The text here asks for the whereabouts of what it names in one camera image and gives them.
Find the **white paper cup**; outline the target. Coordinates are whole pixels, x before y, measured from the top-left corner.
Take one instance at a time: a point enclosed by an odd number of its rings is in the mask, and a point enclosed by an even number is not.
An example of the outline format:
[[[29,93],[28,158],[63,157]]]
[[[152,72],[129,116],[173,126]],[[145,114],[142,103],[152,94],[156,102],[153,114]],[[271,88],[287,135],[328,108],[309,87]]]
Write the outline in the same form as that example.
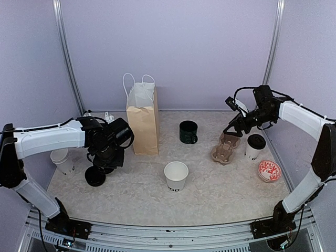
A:
[[[244,152],[244,156],[249,159],[250,161],[255,161],[260,152],[265,148],[265,145],[262,146],[254,146],[254,145],[249,145],[247,144]]]
[[[164,176],[170,191],[180,192],[184,188],[189,170],[186,164],[173,161],[168,163],[164,168]]]

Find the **black cup lid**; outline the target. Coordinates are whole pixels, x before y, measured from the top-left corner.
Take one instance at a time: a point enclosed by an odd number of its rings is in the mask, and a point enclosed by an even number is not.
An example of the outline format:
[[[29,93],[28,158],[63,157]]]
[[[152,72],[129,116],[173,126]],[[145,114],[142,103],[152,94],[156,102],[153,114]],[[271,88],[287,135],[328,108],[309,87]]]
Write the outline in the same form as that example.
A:
[[[260,134],[252,134],[247,139],[248,145],[255,150],[262,150],[266,146],[265,138]]]

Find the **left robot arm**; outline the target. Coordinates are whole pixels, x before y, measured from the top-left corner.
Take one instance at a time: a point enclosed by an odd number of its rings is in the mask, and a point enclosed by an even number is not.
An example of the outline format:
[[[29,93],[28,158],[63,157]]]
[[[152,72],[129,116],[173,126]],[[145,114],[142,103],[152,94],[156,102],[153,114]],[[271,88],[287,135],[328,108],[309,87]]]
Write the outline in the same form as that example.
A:
[[[11,188],[50,219],[60,232],[73,229],[73,221],[60,200],[52,198],[24,171],[29,156],[67,148],[86,148],[95,166],[115,169],[122,166],[125,142],[132,144],[134,133],[117,118],[111,123],[97,117],[71,118],[64,123],[37,128],[15,128],[6,124],[1,132],[1,186]]]

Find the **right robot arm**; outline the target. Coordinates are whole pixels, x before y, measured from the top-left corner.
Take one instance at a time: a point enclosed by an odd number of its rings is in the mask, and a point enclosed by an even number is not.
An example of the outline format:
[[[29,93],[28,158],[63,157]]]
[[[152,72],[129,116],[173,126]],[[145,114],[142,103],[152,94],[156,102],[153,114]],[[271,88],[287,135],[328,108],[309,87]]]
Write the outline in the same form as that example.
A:
[[[255,99],[253,109],[248,109],[237,98],[240,91],[248,89]],[[329,181],[335,180],[335,120],[318,114],[268,85],[239,88],[225,102],[238,113],[224,129],[226,134],[242,137],[253,128],[270,128],[282,122],[288,125],[285,133],[295,129],[298,133],[295,140],[314,146],[309,169],[290,194],[275,206],[273,217],[268,222],[269,229],[279,233],[298,210],[312,201]]]

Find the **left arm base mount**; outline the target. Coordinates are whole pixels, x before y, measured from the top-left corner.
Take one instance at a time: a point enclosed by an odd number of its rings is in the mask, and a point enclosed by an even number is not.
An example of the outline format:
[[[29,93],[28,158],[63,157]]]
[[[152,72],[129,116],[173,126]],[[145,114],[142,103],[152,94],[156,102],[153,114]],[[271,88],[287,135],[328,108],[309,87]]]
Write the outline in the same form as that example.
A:
[[[45,229],[57,234],[87,240],[92,224],[70,218],[53,218],[47,221]]]

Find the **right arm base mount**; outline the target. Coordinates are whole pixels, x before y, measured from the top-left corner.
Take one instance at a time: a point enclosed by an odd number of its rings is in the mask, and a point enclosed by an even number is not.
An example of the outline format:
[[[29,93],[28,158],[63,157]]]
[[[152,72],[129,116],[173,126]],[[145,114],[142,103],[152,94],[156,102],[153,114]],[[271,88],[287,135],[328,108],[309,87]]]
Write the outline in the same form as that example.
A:
[[[276,222],[273,218],[256,220],[250,224],[250,228],[254,239],[273,236],[290,231],[290,229],[296,229],[296,223],[294,221],[289,222]]]

